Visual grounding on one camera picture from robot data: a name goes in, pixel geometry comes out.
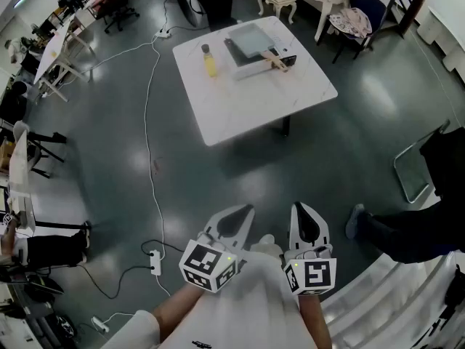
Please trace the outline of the floral cloth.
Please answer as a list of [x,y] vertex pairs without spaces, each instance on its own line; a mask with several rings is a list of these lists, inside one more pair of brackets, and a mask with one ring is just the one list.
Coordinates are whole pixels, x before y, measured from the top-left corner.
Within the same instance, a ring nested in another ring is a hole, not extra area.
[[368,16],[359,8],[343,8],[328,16],[329,22],[339,32],[364,39],[373,33]]

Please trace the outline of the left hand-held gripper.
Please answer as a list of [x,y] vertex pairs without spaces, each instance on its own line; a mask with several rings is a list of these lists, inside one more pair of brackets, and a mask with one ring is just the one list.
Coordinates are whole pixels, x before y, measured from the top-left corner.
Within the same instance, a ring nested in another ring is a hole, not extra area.
[[255,217],[251,204],[240,204],[214,214],[196,240],[190,240],[179,261],[184,280],[217,293],[238,274],[243,249]]

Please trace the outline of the white microwave oven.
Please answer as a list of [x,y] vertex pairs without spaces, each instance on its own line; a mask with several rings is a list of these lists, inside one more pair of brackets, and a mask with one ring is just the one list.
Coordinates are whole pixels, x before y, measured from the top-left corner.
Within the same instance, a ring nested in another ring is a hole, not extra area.
[[[235,80],[241,80],[265,71],[278,70],[273,61],[262,57],[260,54],[247,58],[230,38],[224,40],[226,47],[226,63],[230,75]],[[295,65],[296,54],[281,44],[276,44],[271,50],[278,59],[287,67]]]

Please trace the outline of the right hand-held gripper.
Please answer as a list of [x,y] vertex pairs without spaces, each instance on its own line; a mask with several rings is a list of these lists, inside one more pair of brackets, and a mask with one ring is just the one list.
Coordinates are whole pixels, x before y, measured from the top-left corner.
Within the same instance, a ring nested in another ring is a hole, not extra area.
[[[336,258],[327,222],[310,206],[294,202],[289,225],[289,250],[283,271],[294,295],[325,294],[335,287]],[[316,246],[308,249],[307,243]]]

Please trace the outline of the white slanted desk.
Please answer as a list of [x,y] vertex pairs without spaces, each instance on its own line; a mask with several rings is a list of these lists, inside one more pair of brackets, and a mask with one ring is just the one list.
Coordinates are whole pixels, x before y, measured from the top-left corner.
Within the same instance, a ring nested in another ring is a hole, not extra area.
[[[62,24],[62,26],[54,32],[53,37],[46,45],[44,53],[41,57],[41,61],[39,63],[39,67],[36,71],[35,79],[33,81],[34,84],[46,84],[50,90],[52,90],[65,102],[68,101],[68,98],[57,88],[57,84],[67,73],[72,73],[77,78],[80,78],[86,82],[89,81],[87,77],[80,74],[76,69],[71,67],[70,58],[66,53],[68,39],[75,39],[78,43],[82,44],[86,49],[94,54],[92,47],[73,32],[71,26],[74,23],[81,29],[81,31],[86,29],[86,27],[81,23],[76,15],[72,14],[70,18],[67,19]],[[60,69],[59,75],[53,82],[51,82],[48,80],[47,74],[56,65]]]

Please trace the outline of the yellow bottle with black cap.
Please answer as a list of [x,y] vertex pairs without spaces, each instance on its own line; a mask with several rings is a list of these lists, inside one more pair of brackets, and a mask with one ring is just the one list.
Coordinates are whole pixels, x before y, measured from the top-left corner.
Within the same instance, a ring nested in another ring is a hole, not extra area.
[[207,74],[214,78],[217,76],[217,67],[215,64],[214,57],[211,53],[210,47],[208,44],[202,44],[201,49],[203,52],[203,60],[206,67]]

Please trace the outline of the white workbench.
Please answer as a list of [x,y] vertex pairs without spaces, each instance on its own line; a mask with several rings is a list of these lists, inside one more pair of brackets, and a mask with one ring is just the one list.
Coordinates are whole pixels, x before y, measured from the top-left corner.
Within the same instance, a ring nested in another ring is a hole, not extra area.
[[28,178],[27,132],[24,131],[16,142],[9,162],[9,197],[12,211],[20,217],[21,228],[32,236],[36,222]]

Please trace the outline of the metal tube chair frame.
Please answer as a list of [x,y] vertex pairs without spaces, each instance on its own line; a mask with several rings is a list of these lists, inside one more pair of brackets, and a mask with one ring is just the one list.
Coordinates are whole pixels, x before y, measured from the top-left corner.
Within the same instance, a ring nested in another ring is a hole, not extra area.
[[409,204],[415,204],[417,202],[417,200],[427,191],[427,189],[429,188],[429,183],[428,182],[425,182],[422,186],[421,186],[421,189],[420,191],[417,192],[417,194],[413,195],[413,196],[410,196],[406,190],[406,186],[403,182],[403,179],[400,175],[400,171],[399,169],[397,168],[397,163],[398,161],[409,151],[411,151],[415,146],[417,146],[418,144],[422,143],[424,140],[427,140],[429,139],[434,133],[443,133],[448,127],[450,126],[450,120],[449,119],[446,119],[445,122],[440,125],[438,128],[436,129],[433,129],[431,132],[429,132],[428,134],[424,135],[423,137],[419,138],[418,140],[416,140],[415,142],[411,143],[409,146],[407,146],[405,149],[403,149],[402,151],[400,151],[394,158],[393,158],[393,161],[392,161],[392,167],[393,167],[393,170],[394,170],[394,174],[395,174],[395,177],[397,178],[397,181],[399,182],[400,184],[400,187],[401,187],[401,190],[403,192],[403,195],[404,195],[404,198],[405,200],[409,203]]

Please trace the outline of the white cabinet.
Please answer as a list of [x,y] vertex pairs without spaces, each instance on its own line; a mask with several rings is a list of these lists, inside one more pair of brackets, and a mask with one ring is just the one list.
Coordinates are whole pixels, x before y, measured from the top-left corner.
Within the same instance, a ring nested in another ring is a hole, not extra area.
[[444,54],[442,64],[449,72],[456,72],[465,83],[465,25],[459,20],[443,17],[431,7],[417,29],[417,34],[428,45],[436,44]]

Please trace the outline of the person's left forearm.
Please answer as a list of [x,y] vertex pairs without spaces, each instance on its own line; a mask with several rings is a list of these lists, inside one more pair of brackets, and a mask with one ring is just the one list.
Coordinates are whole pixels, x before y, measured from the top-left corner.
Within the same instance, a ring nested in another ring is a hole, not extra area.
[[176,329],[204,292],[204,289],[197,286],[185,284],[155,308],[152,314],[158,322],[160,342],[163,342]]

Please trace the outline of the person's right forearm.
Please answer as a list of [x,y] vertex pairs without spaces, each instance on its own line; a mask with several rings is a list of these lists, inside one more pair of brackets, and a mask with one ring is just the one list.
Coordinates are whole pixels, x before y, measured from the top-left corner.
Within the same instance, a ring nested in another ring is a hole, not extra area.
[[304,324],[318,349],[332,349],[331,336],[317,295],[299,296],[299,310]]

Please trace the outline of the black office chair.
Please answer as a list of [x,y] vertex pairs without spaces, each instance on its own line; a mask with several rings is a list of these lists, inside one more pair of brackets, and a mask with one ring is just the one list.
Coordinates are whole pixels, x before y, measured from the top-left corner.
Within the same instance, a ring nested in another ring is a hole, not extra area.
[[95,0],[92,7],[96,10],[96,20],[104,20],[106,34],[110,33],[113,26],[122,31],[123,21],[140,16],[135,8],[129,6],[129,0]]

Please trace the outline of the black garment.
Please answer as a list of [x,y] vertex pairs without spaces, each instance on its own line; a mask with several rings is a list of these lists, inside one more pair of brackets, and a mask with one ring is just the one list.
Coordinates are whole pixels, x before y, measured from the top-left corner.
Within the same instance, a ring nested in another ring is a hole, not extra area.
[[449,133],[435,131],[422,145],[424,157],[435,193],[441,198],[465,191],[465,128]]

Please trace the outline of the black metal stand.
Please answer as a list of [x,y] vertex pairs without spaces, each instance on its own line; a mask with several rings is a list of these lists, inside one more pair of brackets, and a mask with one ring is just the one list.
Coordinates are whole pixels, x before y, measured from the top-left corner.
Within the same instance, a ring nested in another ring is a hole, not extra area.
[[28,124],[19,120],[12,126],[5,127],[4,125],[0,125],[0,147],[3,145],[3,142],[16,143],[24,133],[27,135],[28,170],[49,179],[51,177],[50,174],[36,168],[37,163],[41,159],[49,158],[50,156],[62,163],[64,160],[45,148],[42,143],[66,144],[67,137],[58,132],[54,132],[52,136],[37,134],[31,130]]

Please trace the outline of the person's white shirt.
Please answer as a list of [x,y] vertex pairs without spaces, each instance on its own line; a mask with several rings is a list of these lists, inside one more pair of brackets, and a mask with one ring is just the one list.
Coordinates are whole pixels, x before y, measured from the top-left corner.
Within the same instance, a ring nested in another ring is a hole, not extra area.
[[205,291],[160,342],[152,312],[138,310],[101,349],[318,349],[278,260],[249,252],[240,273]]

